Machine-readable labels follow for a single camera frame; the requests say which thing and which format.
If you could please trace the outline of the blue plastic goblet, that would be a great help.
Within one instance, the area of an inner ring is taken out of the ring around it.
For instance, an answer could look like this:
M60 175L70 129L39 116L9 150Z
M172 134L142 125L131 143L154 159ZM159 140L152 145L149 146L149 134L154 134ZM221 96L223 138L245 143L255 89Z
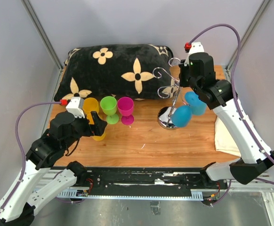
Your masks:
M186 127L192 118L192 110L188 105L182 105L171 116L172 123L179 128Z
M186 92L185 100L189 104L193 115L201 116L205 114L207 105L199 99L197 94Z

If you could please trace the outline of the chrome wine glass rack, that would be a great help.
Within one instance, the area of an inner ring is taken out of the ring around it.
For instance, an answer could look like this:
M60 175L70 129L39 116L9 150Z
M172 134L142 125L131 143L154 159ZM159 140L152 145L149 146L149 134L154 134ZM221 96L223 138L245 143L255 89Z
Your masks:
M172 114L175 112L175 110L178 108L176 107L176 103L179 100L179 97L181 96L181 89L179 78L175 78L166 71L166 69L162 67L156 67L153 69L152 72L153 76L157 79L162 78L163 75L168 75L170 77L170 84L167 86L161 86L157 90L157 95L161 99L172 99L172 104L170 106L163 107L157 116L158 124L168 130L174 130L178 129L179 127L176 127L171 120Z

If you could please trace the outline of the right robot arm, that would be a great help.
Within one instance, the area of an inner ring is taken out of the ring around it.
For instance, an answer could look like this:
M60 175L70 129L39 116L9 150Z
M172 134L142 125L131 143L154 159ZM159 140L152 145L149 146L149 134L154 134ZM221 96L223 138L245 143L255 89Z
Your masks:
M249 119L236 106L232 85L216 78L213 57L205 52L190 54L188 65L179 64L180 84L190 87L198 98L223 122L235 141L241 157L202 168L200 184L211 188L221 179L235 179L246 185L274 166L274 150L259 136Z

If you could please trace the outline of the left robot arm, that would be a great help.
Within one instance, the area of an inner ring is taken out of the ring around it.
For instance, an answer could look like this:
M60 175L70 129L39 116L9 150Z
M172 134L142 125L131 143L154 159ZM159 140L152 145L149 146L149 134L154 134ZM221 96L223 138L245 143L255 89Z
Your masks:
M87 169L73 161L37 192L36 185L81 137L100 136L107 122L97 112L91 112L93 123L87 118L62 112L50 122L49 129L32 143L25 156L18 178L0 200L0 226L29 226L38 212L66 188L82 186L88 181Z

